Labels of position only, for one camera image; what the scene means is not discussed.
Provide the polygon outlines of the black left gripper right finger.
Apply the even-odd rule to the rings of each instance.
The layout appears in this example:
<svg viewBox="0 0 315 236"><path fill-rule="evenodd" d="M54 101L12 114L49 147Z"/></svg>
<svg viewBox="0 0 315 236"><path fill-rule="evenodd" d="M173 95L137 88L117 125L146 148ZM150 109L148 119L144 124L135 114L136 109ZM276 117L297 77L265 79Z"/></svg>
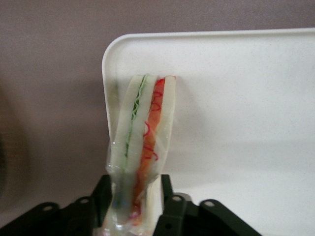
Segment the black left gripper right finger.
<svg viewBox="0 0 315 236"><path fill-rule="evenodd" d="M161 176L163 212L154 236L259 236L221 202L206 199L195 205L190 196L173 192L170 175Z"/></svg>

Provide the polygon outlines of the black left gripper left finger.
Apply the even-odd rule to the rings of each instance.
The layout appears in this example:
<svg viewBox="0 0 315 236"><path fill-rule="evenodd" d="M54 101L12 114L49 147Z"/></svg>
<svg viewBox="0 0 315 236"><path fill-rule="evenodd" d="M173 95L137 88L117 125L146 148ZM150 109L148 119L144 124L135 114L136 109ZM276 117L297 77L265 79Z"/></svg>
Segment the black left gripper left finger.
<svg viewBox="0 0 315 236"><path fill-rule="evenodd" d="M112 201L111 180L103 175L92 194L60 208L57 203L41 203L0 229L2 236L92 236Z"/></svg>

